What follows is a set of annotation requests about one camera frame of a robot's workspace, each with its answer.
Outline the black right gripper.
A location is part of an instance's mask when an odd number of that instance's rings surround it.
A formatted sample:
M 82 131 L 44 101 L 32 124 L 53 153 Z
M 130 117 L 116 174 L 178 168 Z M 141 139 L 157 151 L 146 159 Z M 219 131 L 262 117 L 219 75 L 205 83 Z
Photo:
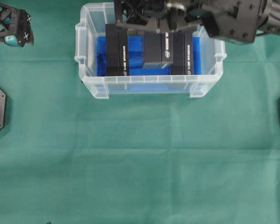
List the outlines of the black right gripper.
M 172 33 L 203 26 L 209 37 L 237 43 L 255 41 L 266 0 L 151 0 L 149 16 L 165 19 Z

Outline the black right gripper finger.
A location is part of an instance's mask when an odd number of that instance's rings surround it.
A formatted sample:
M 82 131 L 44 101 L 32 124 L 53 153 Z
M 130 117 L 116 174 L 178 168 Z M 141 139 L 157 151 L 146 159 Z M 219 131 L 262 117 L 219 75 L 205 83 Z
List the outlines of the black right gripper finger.
M 158 33 L 158 19 L 146 14 L 148 0 L 114 0 L 115 24 L 121 29 Z

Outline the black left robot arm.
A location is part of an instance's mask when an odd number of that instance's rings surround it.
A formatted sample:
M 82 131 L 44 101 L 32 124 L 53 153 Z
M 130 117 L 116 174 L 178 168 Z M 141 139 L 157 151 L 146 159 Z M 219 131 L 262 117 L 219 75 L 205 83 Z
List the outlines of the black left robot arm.
M 0 42 L 10 47 L 34 44 L 32 16 L 23 9 L 0 3 Z

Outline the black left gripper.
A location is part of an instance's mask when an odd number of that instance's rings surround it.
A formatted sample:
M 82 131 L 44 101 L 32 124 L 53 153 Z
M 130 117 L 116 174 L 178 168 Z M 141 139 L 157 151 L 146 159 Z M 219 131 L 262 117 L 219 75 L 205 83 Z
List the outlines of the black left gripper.
M 13 8 L 10 16 L 9 31 L 4 43 L 11 47 L 34 45 L 34 34 L 31 28 L 32 16 L 25 10 Z

